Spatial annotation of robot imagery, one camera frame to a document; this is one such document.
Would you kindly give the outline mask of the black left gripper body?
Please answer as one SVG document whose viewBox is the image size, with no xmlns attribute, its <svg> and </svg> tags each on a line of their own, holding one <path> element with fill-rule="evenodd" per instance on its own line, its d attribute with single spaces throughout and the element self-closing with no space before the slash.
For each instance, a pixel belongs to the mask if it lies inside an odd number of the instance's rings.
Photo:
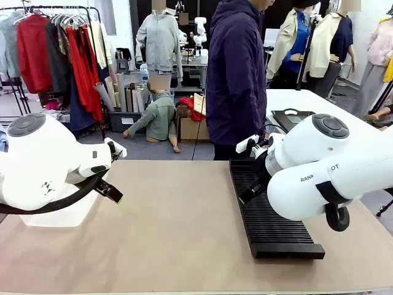
<svg viewBox="0 0 393 295">
<path fill-rule="evenodd" d="M 100 178 L 96 183 L 95 191 L 97 191 L 102 196 L 110 196 L 112 191 L 112 185 Z"/>
</svg>

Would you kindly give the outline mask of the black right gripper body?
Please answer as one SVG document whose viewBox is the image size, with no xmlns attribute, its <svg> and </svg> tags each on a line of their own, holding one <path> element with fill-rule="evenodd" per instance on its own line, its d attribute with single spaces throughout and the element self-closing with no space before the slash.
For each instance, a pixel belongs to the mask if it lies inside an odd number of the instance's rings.
<svg viewBox="0 0 393 295">
<path fill-rule="evenodd" d="M 271 175 L 269 174 L 265 165 L 267 155 L 267 153 L 263 153 L 258 158 L 256 158 L 254 163 L 251 165 L 251 169 L 257 177 L 257 179 L 250 186 L 251 192 L 262 192 L 265 191 L 268 187 Z"/>
</svg>

